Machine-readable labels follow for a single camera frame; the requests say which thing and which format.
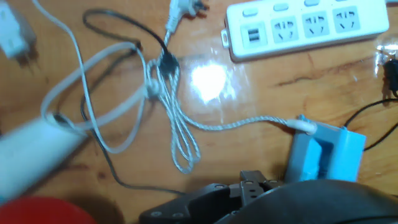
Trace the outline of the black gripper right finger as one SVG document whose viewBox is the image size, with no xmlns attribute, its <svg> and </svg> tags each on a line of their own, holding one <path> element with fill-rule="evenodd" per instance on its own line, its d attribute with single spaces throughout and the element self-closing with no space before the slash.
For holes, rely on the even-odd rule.
<svg viewBox="0 0 398 224">
<path fill-rule="evenodd" d="M 272 189 L 219 223 L 397 223 L 397 197 L 356 182 L 309 180 Z"/>
</svg>

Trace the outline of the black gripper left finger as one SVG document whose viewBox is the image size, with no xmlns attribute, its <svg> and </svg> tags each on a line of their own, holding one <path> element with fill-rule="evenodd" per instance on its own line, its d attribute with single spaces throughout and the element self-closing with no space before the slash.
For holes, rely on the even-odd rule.
<svg viewBox="0 0 398 224">
<path fill-rule="evenodd" d="M 139 215 L 141 224 L 225 223 L 260 195 L 280 186 L 259 170 L 242 170 L 238 184 L 210 184 Z"/>
</svg>

